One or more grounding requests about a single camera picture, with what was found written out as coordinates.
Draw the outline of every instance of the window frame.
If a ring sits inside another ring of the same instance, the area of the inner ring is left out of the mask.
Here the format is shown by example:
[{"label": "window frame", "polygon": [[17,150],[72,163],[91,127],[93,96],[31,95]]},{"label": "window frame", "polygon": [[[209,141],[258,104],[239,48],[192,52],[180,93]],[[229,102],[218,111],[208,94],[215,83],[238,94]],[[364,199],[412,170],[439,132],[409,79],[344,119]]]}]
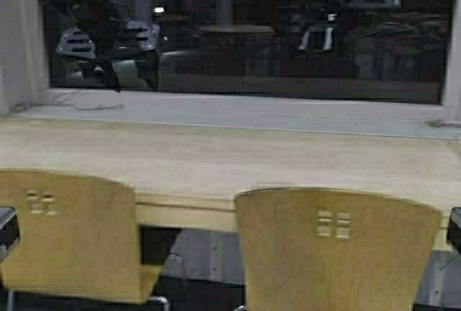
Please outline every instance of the window frame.
[{"label": "window frame", "polygon": [[[191,124],[191,125],[212,125],[215,126],[216,116],[225,114],[233,116],[230,126],[241,127],[240,121],[246,122],[248,126],[248,114],[251,114],[254,127],[258,127],[259,120],[266,122],[273,116],[306,116],[322,118],[347,118],[365,117],[374,119],[395,119],[395,120],[444,120],[449,122],[461,121],[461,26],[457,27],[456,22],[461,22],[461,0],[456,1],[454,21],[454,31],[449,51],[447,65],[447,76],[444,87],[442,104],[401,104],[384,102],[361,102],[361,101],[338,101],[338,100],[309,100],[309,99],[280,99],[280,98],[255,98],[250,96],[205,96],[205,95],[186,95],[186,94],[167,94],[167,93],[143,93],[134,91],[124,91],[116,94],[110,90],[85,90],[85,89],[60,89],[51,88],[49,84],[49,72],[47,53],[45,45],[45,34],[42,23],[42,12],[40,4],[35,0],[12,0],[19,10],[22,24],[10,22],[11,29],[21,29],[25,50],[28,51],[24,56],[25,63],[9,63],[3,65],[4,69],[25,67],[26,74],[29,75],[24,80],[8,79],[0,69],[0,113],[2,106],[5,112],[13,112],[15,107],[32,106],[34,104],[48,103],[50,99],[63,94],[73,93],[72,101],[85,99],[88,103],[95,105],[122,99],[125,106],[139,101],[146,105],[146,109],[159,110],[158,103],[161,102],[160,110],[164,113],[174,111],[177,118],[181,118],[182,106],[178,103],[180,99],[187,98],[189,104],[195,103],[195,108],[200,108],[191,112],[190,106],[184,106],[184,117],[180,120],[167,118],[165,122],[169,124]],[[15,103],[14,99],[5,91],[8,84],[19,82],[23,87],[27,87],[30,97],[28,101]],[[274,129],[289,130],[282,121],[274,122]]]}]

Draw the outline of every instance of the white wall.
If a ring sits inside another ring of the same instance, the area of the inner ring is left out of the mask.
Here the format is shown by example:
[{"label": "white wall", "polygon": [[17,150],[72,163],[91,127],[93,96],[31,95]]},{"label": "white wall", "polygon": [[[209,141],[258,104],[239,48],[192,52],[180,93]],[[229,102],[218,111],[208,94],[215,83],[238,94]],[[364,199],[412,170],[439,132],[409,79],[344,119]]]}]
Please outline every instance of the white wall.
[{"label": "white wall", "polygon": [[48,73],[42,39],[34,38],[42,34],[38,3],[2,0],[0,12],[0,114],[8,114],[38,99],[39,80]]}]

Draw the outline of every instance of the window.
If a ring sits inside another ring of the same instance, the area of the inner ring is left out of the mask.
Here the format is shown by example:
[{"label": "window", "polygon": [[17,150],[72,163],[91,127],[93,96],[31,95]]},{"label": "window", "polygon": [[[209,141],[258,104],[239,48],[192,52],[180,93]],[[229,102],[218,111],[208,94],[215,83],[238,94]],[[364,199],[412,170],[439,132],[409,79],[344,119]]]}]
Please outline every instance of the window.
[{"label": "window", "polygon": [[[344,10],[329,0],[122,1],[132,17],[151,19],[163,34],[155,91],[138,78],[133,62],[115,62],[122,95],[162,103],[165,110],[168,103],[174,117],[179,108],[172,99],[186,94],[187,103],[201,102],[200,108],[206,97],[212,107],[207,113],[235,108],[255,120],[275,114],[460,118],[456,0],[398,0],[387,7],[362,0]],[[116,96],[54,53],[61,32],[72,24],[50,7],[44,12],[50,76],[35,90],[59,94],[77,88],[92,99]],[[36,18],[27,18],[29,27],[42,26]],[[40,34],[30,35],[40,47]],[[102,92],[95,95],[95,89]]]},{"label": "window", "polygon": [[[143,1],[161,26],[158,92],[442,103],[455,0],[124,1],[134,17]],[[46,11],[55,50],[72,24]],[[103,86],[50,60],[51,86]],[[116,69],[125,89],[150,91],[134,63]]]}]

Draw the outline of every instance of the floor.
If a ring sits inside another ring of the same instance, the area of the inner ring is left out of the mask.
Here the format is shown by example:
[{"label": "floor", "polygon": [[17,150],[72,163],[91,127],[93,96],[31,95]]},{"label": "floor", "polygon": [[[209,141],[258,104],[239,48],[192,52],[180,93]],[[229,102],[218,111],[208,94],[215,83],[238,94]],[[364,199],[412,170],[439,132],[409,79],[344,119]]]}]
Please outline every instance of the floor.
[{"label": "floor", "polygon": [[[243,287],[207,281],[189,281],[186,288],[180,279],[162,277],[155,294],[166,296],[171,311],[232,311],[244,304]],[[0,290],[0,308],[5,310],[6,292]],[[33,294],[18,294],[16,311],[161,311],[159,305],[111,305],[76,299],[56,299]],[[440,307],[415,305],[413,311],[448,311]]]}]

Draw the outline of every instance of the reflected chair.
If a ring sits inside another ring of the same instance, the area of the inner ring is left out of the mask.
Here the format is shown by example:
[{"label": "reflected chair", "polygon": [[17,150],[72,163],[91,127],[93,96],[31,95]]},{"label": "reflected chair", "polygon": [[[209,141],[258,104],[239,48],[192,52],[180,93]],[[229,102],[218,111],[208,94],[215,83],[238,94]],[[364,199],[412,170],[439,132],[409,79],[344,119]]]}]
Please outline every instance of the reflected chair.
[{"label": "reflected chair", "polygon": [[410,311],[442,221],[421,204],[328,189],[250,191],[236,209],[249,311]]},{"label": "reflected chair", "polygon": [[169,310],[166,298],[151,297],[163,265],[141,265],[132,189],[93,177],[0,171],[0,205],[16,209],[21,235],[0,265],[8,311],[15,292],[133,305],[150,300]]}]

